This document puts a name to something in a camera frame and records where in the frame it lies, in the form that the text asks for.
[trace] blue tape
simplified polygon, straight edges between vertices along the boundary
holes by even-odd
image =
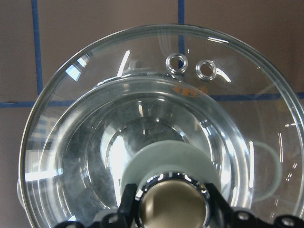
[[[43,89],[43,79],[42,79],[40,31],[39,31],[37,0],[32,0],[32,16],[33,16],[33,31],[34,31],[34,45],[35,45],[37,93],[39,95]]]
[[[268,101],[281,99],[281,94],[210,95],[216,101]]]
[[[185,0],[178,0],[178,22],[185,23]],[[184,36],[179,36],[179,53],[185,54],[185,39]],[[182,68],[183,63],[179,61],[179,68]]]
[[[304,99],[304,93],[297,93],[300,99]],[[216,101],[271,101],[282,99],[281,94],[248,94],[248,95],[210,95]],[[70,101],[50,101],[49,107],[69,107],[74,100]],[[0,108],[26,108],[32,107],[34,101],[21,101],[14,103],[0,102]]]
[[[178,19],[179,24],[185,24],[185,0],[178,2]]]
[[[14,103],[0,102],[0,108],[31,108],[34,103],[34,101],[20,101]]]

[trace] beige tile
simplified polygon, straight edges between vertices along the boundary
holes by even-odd
[[[1,227],[29,228],[17,197],[19,148],[30,108],[0,108]]]
[[[35,100],[31,2],[0,1],[0,21],[0,102]]]
[[[38,2],[44,85],[77,51],[113,32],[130,27],[177,23],[177,1]]]
[[[304,1],[185,1],[185,23],[219,30],[266,56],[304,90]]]

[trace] chrome ring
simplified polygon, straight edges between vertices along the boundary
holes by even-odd
[[[206,216],[202,228],[206,227],[210,221],[210,194],[204,184],[198,182],[192,177],[189,177],[183,172],[170,171],[150,177],[141,187],[139,186],[135,200],[140,202],[144,198],[145,194],[149,191],[149,189],[151,189],[154,185],[170,180],[179,180],[186,182],[189,185],[193,186],[202,195],[203,199],[205,200],[206,209]],[[144,228],[139,211],[137,217],[138,218],[136,219],[136,222],[138,227]]]
[[[203,74],[200,69],[202,67],[202,65],[207,65],[212,70],[212,73],[210,75]],[[202,79],[204,81],[211,81],[212,79],[214,79],[217,76],[217,67],[210,60],[201,60],[195,66],[195,73],[200,79]]]
[[[171,60],[174,59],[174,58],[177,58],[178,60],[180,60],[182,62],[182,67],[181,68],[176,69],[176,68],[172,67]],[[187,70],[188,59],[187,59],[186,56],[184,56],[181,53],[173,53],[166,58],[166,68],[170,73],[172,73],[174,75],[180,75]]]

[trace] black clamp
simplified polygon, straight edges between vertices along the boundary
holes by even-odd
[[[256,218],[245,210],[234,211],[213,184],[205,184],[211,203],[211,227],[219,228],[304,228],[304,221],[291,215],[279,216],[273,224],[268,224]],[[100,222],[94,222],[87,228],[130,228],[138,213],[139,202],[135,200],[136,184],[127,184],[117,213],[103,217]],[[80,222],[65,221],[54,228],[85,228]]]

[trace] glass vessel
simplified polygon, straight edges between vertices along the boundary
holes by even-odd
[[[212,163],[231,206],[266,222],[303,218],[303,116],[278,70],[229,35],[188,25],[117,32],[68,60],[37,99],[20,200],[34,227],[90,225],[119,206],[138,151],[180,141]]]

